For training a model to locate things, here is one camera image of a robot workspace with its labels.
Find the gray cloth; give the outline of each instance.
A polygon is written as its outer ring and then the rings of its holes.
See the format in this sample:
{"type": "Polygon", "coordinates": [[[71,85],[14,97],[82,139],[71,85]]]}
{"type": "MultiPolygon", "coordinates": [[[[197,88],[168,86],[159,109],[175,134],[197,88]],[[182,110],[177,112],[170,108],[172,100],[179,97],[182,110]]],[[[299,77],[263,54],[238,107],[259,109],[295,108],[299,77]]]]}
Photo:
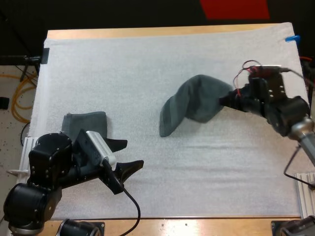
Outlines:
{"type": "Polygon", "coordinates": [[[86,114],[70,114],[63,117],[62,131],[73,142],[81,129],[98,132],[103,138],[107,137],[107,120],[105,112],[86,114]]]}
{"type": "Polygon", "coordinates": [[[159,117],[159,135],[169,136],[184,117],[206,123],[222,108],[219,98],[232,86],[207,75],[196,75],[187,80],[162,107],[159,117]]]}

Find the blue clip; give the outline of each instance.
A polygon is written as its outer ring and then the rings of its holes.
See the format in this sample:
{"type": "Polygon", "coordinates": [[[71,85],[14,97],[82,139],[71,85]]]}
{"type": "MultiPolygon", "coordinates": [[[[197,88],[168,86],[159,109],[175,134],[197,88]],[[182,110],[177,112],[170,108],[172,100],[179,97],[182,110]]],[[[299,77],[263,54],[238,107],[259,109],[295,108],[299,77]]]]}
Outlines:
{"type": "Polygon", "coordinates": [[[288,38],[285,39],[286,42],[291,42],[291,41],[295,41],[296,44],[299,44],[301,41],[301,37],[299,35],[295,35],[295,36],[290,36],[288,38]]]}

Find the wooden table edge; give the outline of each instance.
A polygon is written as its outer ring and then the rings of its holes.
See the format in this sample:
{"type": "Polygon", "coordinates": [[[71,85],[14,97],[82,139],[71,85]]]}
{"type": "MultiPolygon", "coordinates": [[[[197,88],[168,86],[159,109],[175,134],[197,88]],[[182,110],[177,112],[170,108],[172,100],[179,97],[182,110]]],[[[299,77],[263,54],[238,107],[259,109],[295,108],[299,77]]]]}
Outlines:
{"type": "Polygon", "coordinates": [[[199,33],[234,32],[256,30],[276,24],[245,24],[219,26],[183,26],[183,27],[156,27],[156,28],[122,28],[122,29],[65,29],[49,30],[48,39],[96,39],[117,37],[142,37],[185,35],[199,33]]]}
{"type": "MultiPolygon", "coordinates": [[[[271,236],[271,222],[296,218],[195,218],[142,219],[131,236],[271,236]]],[[[118,236],[131,228],[135,219],[87,220],[103,222],[105,236],[118,236]]],[[[48,221],[38,236],[55,236],[62,221],[48,221]]]]}

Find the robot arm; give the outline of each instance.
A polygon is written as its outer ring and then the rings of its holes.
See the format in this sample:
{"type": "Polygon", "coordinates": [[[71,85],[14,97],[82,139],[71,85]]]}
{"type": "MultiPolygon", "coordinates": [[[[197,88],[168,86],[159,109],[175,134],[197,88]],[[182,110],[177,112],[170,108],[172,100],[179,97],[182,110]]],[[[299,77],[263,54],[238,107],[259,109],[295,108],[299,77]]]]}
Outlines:
{"type": "Polygon", "coordinates": [[[63,133],[41,136],[29,154],[28,182],[15,185],[4,203],[4,219],[13,235],[40,233],[63,188],[99,178],[114,194],[123,192],[126,179],[143,167],[142,160],[116,163],[112,150],[126,146],[126,140],[104,140],[93,131],[81,130],[73,144],[63,133]]]}
{"type": "MultiPolygon", "coordinates": [[[[251,112],[267,119],[283,137],[296,140],[315,166],[314,122],[310,108],[300,96],[288,98],[279,66],[251,66],[249,83],[220,98],[220,104],[242,112],[251,112]]],[[[275,236],[313,236],[315,217],[287,221],[274,232],[275,236]]]]}

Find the floor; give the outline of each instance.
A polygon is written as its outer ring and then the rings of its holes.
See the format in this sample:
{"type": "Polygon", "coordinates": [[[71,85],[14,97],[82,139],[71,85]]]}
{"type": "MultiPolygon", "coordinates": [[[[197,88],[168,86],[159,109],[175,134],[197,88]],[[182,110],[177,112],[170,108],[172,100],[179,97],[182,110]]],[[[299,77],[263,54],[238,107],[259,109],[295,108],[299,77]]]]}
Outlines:
{"type": "MultiPolygon", "coordinates": [[[[29,67],[28,72],[33,73],[34,67],[29,67]]],[[[9,74],[20,77],[22,72],[15,66],[0,66],[0,75],[9,74]]],[[[8,174],[6,171],[10,169],[18,169],[20,165],[22,145],[20,142],[20,134],[25,123],[17,121],[11,114],[11,98],[19,84],[19,80],[12,78],[0,77],[0,97],[9,97],[9,109],[0,110],[0,219],[3,217],[3,203],[6,195],[16,183],[16,177],[8,174]]],[[[18,102],[22,106],[30,106],[33,103],[35,90],[25,92],[19,98],[18,102]]],[[[32,110],[19,110],[20,115],[30,119],[32,110]]],[[[27,136],[28,128],[24,131],[24,137],[27,136]]],[[[0,225],[0,235],[7,232],[8,223],[2,221],[0,225]]]]}

